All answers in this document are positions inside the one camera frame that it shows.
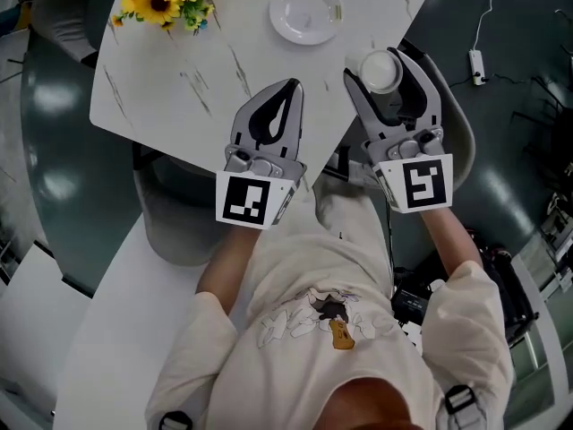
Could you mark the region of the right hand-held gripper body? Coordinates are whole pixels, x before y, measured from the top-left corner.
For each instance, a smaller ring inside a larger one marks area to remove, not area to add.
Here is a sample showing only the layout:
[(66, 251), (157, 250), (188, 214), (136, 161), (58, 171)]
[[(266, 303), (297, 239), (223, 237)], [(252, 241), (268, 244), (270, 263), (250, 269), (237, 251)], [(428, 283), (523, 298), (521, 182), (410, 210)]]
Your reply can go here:
[(441, 127), (367, 142), (364, 149), (392, 210), (429, 211), (452, 204), (453, 157)]

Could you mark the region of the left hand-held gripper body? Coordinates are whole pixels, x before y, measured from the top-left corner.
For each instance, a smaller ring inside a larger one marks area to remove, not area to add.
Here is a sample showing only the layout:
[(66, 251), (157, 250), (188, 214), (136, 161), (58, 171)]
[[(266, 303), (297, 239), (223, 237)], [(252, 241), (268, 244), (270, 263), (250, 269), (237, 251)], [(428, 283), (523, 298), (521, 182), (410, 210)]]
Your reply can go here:
[(277, 225), (295, 197), (305, 164), (229, 144), (227, 163), (216, 172), (216, 220), (267, 230)]

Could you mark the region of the small white cup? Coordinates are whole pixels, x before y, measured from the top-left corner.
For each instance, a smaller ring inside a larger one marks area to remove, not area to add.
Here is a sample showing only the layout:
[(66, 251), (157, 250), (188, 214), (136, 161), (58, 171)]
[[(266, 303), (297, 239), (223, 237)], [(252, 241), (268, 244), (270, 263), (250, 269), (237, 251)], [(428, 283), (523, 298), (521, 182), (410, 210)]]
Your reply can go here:
[(388, 94), (398, 88), (403, 77), (399, 58), (386, 49), (358, 49), (346, 55), (345, 66), (365, 88), (376, 94)]

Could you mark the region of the white saucer plate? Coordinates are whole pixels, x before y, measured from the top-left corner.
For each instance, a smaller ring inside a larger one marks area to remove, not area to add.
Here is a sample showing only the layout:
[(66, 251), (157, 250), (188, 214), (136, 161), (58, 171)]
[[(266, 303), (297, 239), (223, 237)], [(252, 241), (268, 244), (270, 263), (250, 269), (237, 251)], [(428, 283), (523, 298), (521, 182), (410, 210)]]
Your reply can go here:
[(269, 19), (278, 35), (301, 46), (318, 46), (337, 35), (341, 0), (270, 0)]

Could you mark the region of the person's left forearm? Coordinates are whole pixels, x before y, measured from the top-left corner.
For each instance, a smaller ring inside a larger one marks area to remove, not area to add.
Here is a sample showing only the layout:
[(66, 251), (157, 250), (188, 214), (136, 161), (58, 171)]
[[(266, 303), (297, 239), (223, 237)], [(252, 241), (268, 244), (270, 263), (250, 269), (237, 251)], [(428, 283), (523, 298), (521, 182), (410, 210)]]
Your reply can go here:
[(232, 226), (199, 279), (196, 293), (210, 293), (230, 314), (261, 231)]

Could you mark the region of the person's right forearm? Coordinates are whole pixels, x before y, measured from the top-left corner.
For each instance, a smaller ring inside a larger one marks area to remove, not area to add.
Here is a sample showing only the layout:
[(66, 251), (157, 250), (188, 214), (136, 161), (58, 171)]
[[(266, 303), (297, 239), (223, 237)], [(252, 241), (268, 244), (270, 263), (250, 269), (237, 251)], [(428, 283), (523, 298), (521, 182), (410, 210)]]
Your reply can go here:
[(422, 211), (421, 217), (450, 278), (465, 262), (483, 266), (474, 240), (450, 208)]

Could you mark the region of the grey shell chair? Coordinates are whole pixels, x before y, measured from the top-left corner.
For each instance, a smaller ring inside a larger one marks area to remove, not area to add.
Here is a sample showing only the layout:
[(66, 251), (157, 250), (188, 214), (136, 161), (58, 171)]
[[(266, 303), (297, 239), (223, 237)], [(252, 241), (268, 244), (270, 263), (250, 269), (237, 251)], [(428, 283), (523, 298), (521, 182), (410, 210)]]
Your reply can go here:
[[(426, 71), (440, 94), (441, 123), (437, 126), (443, 130), (442, 146), (444, 151), (453, 157), (453, 186), (459, 188), (468, 177), (475, 161), (476, 148), (473, 129), (445, 77), (430, 56), (407, 40), (403, 40), (399, 47), (394, 48), (406, 52), (414, 59)], [(391, 97), (389, 93), (370, 93), (376, 106), (387, 121), (390, 113), (399, 108), (398, 96)], [(358, 116), (355, 121), (363, 128)], [(415, 129), (407, 132), (418, 132), (423, 129), (430, 128)], [(374, 175), (372, 164), (364, 149), (364, 145), (370, 140), (364, 128), (363, 132), (365, 140), (362, 149), (366, 154), (366, 160), (360, 162), (351, 159), (349, 144), (341, 143), (322, 170), (322, 174), (362, 188), (379, 189), (380, 184)]]
[(137, 142), (132, 155), (151, 248), (176, 266), (207, 263), (229, 231), (215, 219), (215, 174)]
[(115, 0), (33, 0), (32, 28), (76, 62), (95, 68)]

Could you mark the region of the white power strip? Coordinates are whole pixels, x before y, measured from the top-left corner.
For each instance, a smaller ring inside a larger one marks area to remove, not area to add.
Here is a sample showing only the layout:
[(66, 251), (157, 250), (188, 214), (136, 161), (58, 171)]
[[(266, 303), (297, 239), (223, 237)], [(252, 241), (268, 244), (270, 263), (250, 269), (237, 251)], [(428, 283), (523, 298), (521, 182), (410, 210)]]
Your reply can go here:
[(468, 51), (469, 64), (471, 69), (471, 79), (475, 86), (481, 86), (487, 83), (485, 75), (482, 52), (477, 49)]

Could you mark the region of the white marble table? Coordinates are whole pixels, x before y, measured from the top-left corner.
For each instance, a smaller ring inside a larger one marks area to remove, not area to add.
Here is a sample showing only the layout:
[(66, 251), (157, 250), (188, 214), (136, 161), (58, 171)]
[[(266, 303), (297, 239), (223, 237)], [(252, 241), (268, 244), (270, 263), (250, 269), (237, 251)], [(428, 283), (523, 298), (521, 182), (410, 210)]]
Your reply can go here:
[(274, 82), (304, 87), (299, 159), (313, 185), (355, 119), (343, 83), (346, 58), (398, 45), (424, 0), (340, 0), (336, 36), (318, 46), (281, 37), (271, 0), (213, 0), (204, 30), (148, 22), (107, 24), (90, 121), (97, 127), (209, 171), (224, 167), (236, 111)]

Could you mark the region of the cream trousers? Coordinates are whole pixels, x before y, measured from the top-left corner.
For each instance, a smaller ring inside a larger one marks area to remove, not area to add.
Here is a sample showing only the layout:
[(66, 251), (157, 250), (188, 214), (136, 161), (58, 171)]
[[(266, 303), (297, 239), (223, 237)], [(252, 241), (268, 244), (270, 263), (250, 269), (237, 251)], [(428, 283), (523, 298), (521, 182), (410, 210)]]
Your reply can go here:
[(317, 219), (330, 233), (376, 254), (387, 252), (379, 215), (362, 187), (321, 174), (313, 191)]

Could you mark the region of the black metal chairs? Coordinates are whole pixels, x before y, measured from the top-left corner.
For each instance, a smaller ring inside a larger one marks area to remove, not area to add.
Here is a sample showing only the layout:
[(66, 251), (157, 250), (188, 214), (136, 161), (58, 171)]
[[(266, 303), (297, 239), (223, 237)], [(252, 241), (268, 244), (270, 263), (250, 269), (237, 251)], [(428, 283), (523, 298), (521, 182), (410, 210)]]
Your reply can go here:
[(539, 128), (523, 152), (533, 161), (543, 184), (565, 197), (573, 196), (573, 107), (565, 106), (549, 85), (538, 75), (531, 78), (548, 96), (543, 100), (545, 119), (513, 111), (517, 118)]

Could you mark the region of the large black bag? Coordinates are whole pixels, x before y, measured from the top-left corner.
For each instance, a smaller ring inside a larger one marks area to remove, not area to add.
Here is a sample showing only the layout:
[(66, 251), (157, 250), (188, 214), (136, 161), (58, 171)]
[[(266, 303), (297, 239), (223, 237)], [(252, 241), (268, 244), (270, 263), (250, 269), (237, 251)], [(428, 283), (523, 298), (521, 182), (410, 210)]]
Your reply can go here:
[(539, 314), (532, 309), (512, 265), (512, 255), (501, 244), (489, 244), (474, 228), (466, 228), (480, 252), (483, 268), (496, 283), (504, 315), (505, 337), (510, 348), (529, 332)]

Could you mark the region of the cream printed sweatshirt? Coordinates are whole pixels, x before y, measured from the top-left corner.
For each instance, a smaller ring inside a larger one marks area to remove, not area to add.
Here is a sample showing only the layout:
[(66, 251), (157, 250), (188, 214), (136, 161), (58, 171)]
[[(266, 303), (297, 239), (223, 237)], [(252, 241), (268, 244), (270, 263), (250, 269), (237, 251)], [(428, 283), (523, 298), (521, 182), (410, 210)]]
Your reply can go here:
[(514, 370), (500, 293), (474, 262), (430, 299), (416, 347), (391, 312), (383, 260), (329, 234), (261, 240), (246, 273), (244, 331), (210, 293), (192, 298), (145, 413), (206, 430), (308, 430), (331, 393), (389, 382), (423, 430), (452, 427), (446, 393), (469, 386), (484, 428), (502, 420)]

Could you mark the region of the plain white table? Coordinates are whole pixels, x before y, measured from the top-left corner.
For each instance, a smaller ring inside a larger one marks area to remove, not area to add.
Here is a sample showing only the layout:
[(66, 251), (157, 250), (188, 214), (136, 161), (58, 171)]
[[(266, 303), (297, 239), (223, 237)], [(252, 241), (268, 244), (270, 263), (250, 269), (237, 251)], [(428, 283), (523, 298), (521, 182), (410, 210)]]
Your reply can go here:
[(31, 248), (0, 295), (0, 420), (10, 430), (145, 430), (200, 275), (161, 259), (141, 221), (92, 297)]

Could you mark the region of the black recorder box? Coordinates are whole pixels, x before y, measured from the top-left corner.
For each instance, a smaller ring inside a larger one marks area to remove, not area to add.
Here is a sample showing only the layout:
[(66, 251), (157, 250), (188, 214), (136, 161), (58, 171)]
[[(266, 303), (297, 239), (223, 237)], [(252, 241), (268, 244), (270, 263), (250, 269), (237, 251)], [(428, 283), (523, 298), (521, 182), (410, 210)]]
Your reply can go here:
[(447, 279), (441, 265), (421, 266), (416, 270), (394, 269), (395, 291), (390, 299), (395, 319), (402, 325), (421, 326), (432, 296), (431, 284)]

